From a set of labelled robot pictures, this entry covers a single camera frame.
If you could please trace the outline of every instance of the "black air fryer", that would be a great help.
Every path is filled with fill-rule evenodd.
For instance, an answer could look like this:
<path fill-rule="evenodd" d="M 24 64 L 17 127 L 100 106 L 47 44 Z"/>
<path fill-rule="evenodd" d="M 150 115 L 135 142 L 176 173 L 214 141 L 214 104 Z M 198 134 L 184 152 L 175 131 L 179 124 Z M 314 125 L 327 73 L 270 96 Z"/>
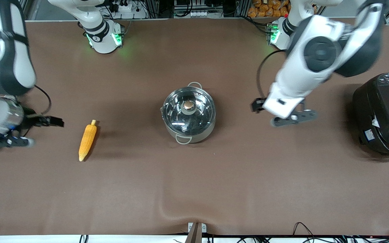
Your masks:
<path fill-rule="evenodd" d="M 353 95 L 360 142 L 381 154 L 389 154 L 389 73 L 380 74 Z"/>

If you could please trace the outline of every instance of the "pot lid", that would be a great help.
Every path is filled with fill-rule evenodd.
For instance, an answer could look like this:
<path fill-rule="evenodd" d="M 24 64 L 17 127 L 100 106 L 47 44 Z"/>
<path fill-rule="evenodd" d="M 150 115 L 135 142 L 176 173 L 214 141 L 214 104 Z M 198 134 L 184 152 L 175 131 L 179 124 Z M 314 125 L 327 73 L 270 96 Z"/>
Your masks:
<path fill-rule="evenodd" d="M 162 117 L 172 131 L 183 136 L 195 136 L 214 122 L 216 108 L 207 92 L 187 86 L 175 90 L 166 98 Z"/>

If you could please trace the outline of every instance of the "table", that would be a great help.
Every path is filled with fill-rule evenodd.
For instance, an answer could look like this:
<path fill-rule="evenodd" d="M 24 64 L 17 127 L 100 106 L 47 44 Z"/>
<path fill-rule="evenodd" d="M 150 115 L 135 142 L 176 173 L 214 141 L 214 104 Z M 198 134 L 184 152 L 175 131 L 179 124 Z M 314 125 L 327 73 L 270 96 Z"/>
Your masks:
<path fill-rule="evenodd" d="M 32 129 L 33 148 L 0 150 L 0 235 L 173 234 L 193 221 L 212 234 L 291 234 L 297 221 L 314 234 L 389 234 L 389 157 L 359 145 L 349 106 L 359 85 L 389 72 L 389 26 L 372 69 L 334 74 L 307 97 L 318 119 L 285 128 L 250 111 L 273 48 L 245 20 L 134 21 L 108 55 L 74 22 L 27 29 L 37 84 L 66 126 Z M 265 64 L 264 90 L 283 61 Z M 193 81 L 213 97 L 216 127 L 182 146 L 159 108 Z M 23 101 L 47 106 L 38 90 Z M 99 135 L 79 162 L 92 119 Z"/>

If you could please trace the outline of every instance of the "brown tabletop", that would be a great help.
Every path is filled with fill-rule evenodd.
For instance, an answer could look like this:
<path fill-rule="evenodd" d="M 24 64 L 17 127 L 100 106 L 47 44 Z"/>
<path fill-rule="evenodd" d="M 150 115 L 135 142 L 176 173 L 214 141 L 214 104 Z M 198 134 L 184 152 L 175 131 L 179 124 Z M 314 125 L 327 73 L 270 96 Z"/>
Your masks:
<path fill-rule="evenodd" d="M 318 119 L 284 128 L 250 111 L 256 69 L 274 49 L 245 20 L 135 21 L 107 55 L 74 22 L 27 27 L 37 84 L 66 126 L 33 128 L 35 147 L 0 150 L 0 235 L 171 234 L 193 221 L 213 234 L 291 234 L 297 221 L 314 234 L 389 234 L 389 157 L 358 144 L 349 109 L 359 85 L 389 72 L 389 26 L 372 69 L 334 74 L 307 97 Z M 283 61 L 267 61 L 265 91 Z M 193 81 L 214 98 L 216 127 L 182 146 L 159 108 Z M 47 105 L 38 90 L 24 100 Z M 79 162 L 92 119 L 98 139 Z"/>

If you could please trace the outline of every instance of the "pot handle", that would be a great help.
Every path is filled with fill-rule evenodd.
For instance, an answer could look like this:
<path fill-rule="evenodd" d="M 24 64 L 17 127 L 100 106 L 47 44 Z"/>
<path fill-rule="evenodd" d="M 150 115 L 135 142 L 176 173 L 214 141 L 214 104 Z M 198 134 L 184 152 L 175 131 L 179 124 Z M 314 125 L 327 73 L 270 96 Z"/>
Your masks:
<path fill-rule="evenodd" d="M 192 84 L 197 84 L 202 89 L 202 85 L 198 82 L 191 82 L 187 86 L 193 86 Z"/>
<path fill-rule="evenodd" d="M 178 140 L 178 138 L 185 138 L 185 139 L 188 139 L 188 142 L 181 142 Z M 178 135 L 178 134 L 175 134 L 175 140 L 177 143 L 181 144 L 181 145 L 186 145 L 186 144 L 189 144 L 191 142 L 191 140 L 193 139 L 193 137 L 182 137 L 181 135 Z"/>

